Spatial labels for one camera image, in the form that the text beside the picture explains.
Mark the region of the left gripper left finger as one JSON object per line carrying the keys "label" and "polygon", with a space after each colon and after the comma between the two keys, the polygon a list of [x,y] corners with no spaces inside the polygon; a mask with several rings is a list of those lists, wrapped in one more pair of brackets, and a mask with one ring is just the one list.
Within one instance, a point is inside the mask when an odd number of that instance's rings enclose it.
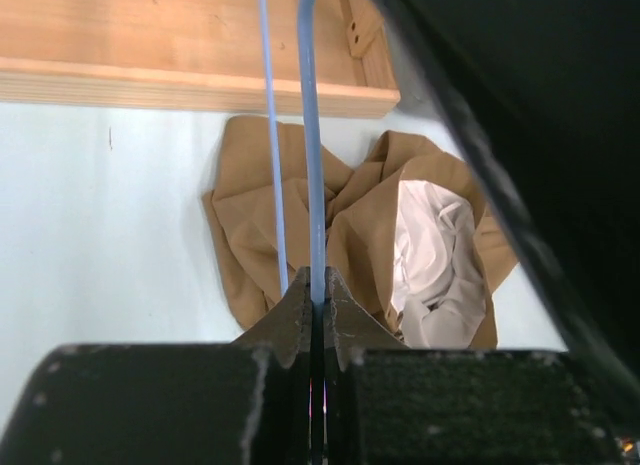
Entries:
{"label": "left gripper left finger", "polygon": [[5,464],[306,464],[309,272],[236,340],[72,344],[34,369]]}

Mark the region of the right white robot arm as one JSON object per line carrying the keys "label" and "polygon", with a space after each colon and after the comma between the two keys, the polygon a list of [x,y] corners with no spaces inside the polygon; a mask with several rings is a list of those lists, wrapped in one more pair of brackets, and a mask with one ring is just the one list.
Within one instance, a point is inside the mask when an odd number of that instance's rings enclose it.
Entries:
{"label": "right white robot arm", "polygon": [[639,430],[639,0],[372,0],[571,354]]}

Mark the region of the tan cloth garment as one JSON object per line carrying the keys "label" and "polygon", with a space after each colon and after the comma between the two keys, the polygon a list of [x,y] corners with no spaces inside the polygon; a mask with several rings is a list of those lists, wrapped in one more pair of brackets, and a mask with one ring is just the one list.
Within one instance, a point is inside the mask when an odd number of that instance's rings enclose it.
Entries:
{"label": "tan cloth garment", "polygon": [[[226,123],[207,211],[231,314],[254,326],[280,281],[310,262],[304,133],[280,124],[282,181],[268,123]],[[322,155],[327,263],[353,298],[414,348],[493,348],[492,296],[517,264],[469,167],[428,138],[387,131],[350,167]]]}

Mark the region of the blue wire hanger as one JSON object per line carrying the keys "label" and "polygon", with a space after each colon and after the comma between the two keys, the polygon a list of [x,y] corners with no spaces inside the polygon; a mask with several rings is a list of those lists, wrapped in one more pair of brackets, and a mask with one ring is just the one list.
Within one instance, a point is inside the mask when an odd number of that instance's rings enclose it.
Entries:
{"label": "blue wire hanger", "polygon": [[[316,0],[299,0],[297,10],[298,58],[303,105],[303,125],[310,207],[310,297],[313,307],[320,310],[325,302],[325,202],[320,140],[319,107],[314,51],[314,6]],[[275,203],[275,227],[280,289],[288,289],[287,254],[284,218],[284,196],[278,142],[274,76],[271,61],[267,0],[259,0],[266,103],[271,149],[271,166]]]}

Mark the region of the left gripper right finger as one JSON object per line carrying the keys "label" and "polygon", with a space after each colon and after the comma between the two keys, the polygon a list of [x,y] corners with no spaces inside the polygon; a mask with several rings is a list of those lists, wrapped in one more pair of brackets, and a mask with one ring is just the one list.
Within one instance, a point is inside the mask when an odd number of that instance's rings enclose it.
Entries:
{"label": "left gripper right finger", "polygon": [[326,273],[331,464],[619,464],[606,409],[563,352],[411,349]]}

